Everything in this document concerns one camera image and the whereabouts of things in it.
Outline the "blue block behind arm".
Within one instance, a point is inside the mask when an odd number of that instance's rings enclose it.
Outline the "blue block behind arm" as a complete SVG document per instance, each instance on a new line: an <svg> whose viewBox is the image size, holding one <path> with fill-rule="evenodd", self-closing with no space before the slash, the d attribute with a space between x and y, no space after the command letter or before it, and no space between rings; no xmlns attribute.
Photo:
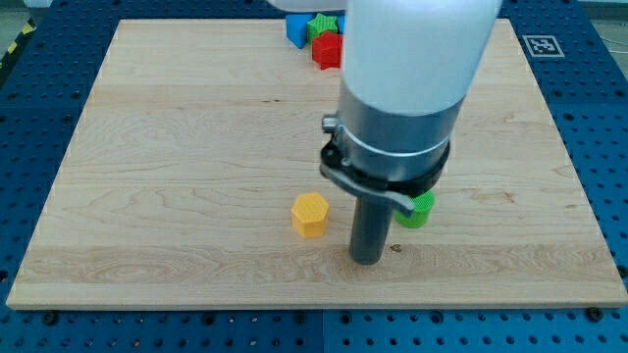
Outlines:
<svg viewBox="0 0 628 353"><path fill-rule="evenodd" d="M338 16L337 27L338 27L339 34L344 34L344 23L345 23L345 16Z"/></svg>

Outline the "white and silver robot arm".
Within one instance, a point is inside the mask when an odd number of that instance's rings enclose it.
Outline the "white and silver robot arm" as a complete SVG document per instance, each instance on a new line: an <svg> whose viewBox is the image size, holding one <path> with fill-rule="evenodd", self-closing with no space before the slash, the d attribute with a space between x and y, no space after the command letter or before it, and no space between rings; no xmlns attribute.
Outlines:
<svg viewBox="0 0 628 353"><path fill-rule="evenodd" d="M321 173L404 215L438 180L455 119L500 0L269 0L291 13L345 14L338 109Z"/></svg>

